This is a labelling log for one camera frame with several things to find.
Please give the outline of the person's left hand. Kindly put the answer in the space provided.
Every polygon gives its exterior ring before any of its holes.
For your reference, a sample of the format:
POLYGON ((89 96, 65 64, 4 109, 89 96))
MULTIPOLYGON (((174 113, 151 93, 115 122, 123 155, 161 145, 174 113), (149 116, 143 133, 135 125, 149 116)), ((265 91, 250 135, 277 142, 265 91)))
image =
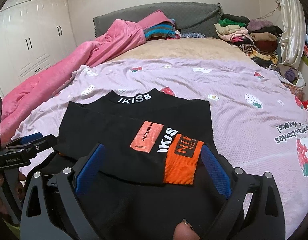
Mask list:
POLYGON ((21 201, 25 196, 23 181, 26 176, 18 168, 0 173, 0 213, 20 219, 21 201))

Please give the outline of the person's right hand thumb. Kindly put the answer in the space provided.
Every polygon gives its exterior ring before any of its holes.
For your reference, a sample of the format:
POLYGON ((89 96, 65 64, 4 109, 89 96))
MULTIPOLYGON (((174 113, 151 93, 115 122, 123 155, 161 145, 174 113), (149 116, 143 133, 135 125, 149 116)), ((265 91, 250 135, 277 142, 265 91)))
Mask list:
POLYGON ((200 236, 194 231, 191 224, 183 218, 175 227, 173 240, 199 240, 200 236))

